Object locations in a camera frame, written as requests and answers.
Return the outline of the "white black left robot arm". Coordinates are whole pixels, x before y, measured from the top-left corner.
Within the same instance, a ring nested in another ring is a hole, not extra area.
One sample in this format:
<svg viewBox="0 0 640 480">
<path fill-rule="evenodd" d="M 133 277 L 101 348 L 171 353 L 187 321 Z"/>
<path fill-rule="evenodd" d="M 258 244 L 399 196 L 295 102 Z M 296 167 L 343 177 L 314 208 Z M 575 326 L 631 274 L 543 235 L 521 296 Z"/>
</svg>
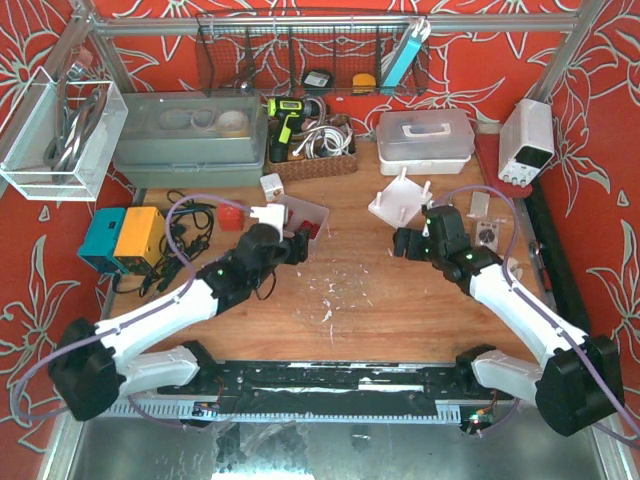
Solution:
<svg viewBox="0 0 640 480">
<path fill-rule="evenodd" d="M 199 342 L 156 353 L 151 347 L 248 300 L 278 266 L 305 262 L 310 234 L 304 228 L 283 237 L 256 223 L 235 248 L 176 290 L 112 319 L 72 321 L 47 370 L 74 419 L 96 418 L 116 400 L 143 391 L 202 386 L 214 361 Z"/>
</svg>

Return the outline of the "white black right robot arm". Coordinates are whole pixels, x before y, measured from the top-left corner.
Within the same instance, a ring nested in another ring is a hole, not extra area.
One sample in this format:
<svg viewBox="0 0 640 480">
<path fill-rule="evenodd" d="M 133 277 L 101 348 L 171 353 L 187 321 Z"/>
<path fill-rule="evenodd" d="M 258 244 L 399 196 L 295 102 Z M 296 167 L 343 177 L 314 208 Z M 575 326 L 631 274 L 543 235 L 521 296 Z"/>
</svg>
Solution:
<svg viewBox="0 0 640 480">
<path fill-rule="evenodd" d="M 617 347 L 568 323 L 529 292 L 486 246 L 472 244 L 460 212 L 427 209 L 424 230 L 399 228 L 394 254 L 427 261 L 467 296 L 493 312 L 524 343 L 527 362 L 480 345 L 456 359 L 464 388 L 482 386 L 533 404 L 565 437 L 624 409 Z"/>
</svg>

